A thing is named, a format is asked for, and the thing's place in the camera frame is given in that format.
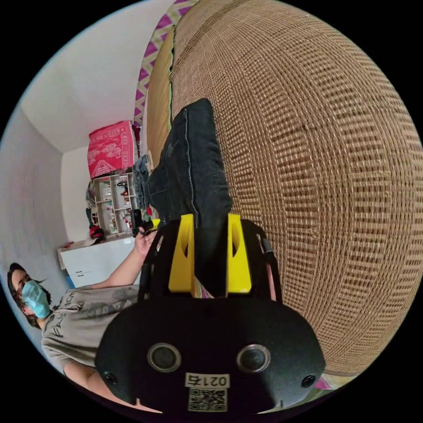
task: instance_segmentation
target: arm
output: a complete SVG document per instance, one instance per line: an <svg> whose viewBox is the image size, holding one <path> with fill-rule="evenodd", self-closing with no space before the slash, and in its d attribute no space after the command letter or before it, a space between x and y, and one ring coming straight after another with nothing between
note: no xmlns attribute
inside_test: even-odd
<svg viewBox="0 0 423 423"><path fill-rule="evenodd" d="M98 371L92 367L85 366L76 361L71 361L65 365L64 373L71 381L110 401L117 402L118 404L126 405L128 407L137 408L142 411L161 413L161 411L144 407L140 404L139 400L137 400L137 405L132 405L115 397L101 379Z"/></svg>
<svg viewBox="0 0 423 423"><path fill-rule="evenodd" d="M91 288L101 289L112 286L132 285L141 271L141 267L155 236L156 233L152 232L145 237L140 231L135 238L135 246L129 253L129 256L126 257L108 279L91 285Z"/></svg>

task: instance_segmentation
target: hand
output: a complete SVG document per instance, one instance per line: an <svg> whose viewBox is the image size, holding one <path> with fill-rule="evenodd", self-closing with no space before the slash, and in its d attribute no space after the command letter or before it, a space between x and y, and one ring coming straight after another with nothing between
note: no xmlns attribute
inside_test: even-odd
<svg viewBox="0 0 423 423"><path fill-rule="evenodd" d="M133 253L137 255L141 263L144 262L155 236L155 231L151 232L147 236L144 236L144 229L140 228L140 231L135 238Z"/></svg>

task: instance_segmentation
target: face mask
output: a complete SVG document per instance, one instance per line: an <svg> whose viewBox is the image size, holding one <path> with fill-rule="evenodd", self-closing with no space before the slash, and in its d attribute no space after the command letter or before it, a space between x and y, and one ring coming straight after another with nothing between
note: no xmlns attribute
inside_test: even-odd
<svg viewBox="0 0 423 423"><path fill-rule="evenodd" d="M50 314L50 307L47 302L47 296L35 281L28 281L22 290L23 302L30 307L35 316L44 319Z"/></svg>

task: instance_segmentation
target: woven rattan surface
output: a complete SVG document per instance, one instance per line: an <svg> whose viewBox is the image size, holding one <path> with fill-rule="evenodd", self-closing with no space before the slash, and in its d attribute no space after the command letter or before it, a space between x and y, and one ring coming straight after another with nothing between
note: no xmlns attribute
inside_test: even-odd
<svg viewBox="0 0 423 423"><path fill-rule="evenodd" d="M147 148L154 167L159 164L160 153L169 134L169 69L173 59L173 36L174 27L171 27L154 63L148 89Z"/></svg>
<svg viewBox="0 0 423 423"><path fill-rule="evenodd" d="M171 82L173 116L212 102L233 212L268 234L327 370L361 372L423 273L423 151L395 89L341 33L271 0L200 0Z"/></svg>

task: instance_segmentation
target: number label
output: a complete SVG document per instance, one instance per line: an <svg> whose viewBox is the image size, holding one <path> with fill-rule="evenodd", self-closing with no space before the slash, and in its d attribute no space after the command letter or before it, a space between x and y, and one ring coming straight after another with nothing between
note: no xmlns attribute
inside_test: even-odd
<svg viewBox="0 0 423 423"><path fill-rule="evenodd" d="M185 373L185 387L198 389L227 389L230 388L229 375Z"/></svg>

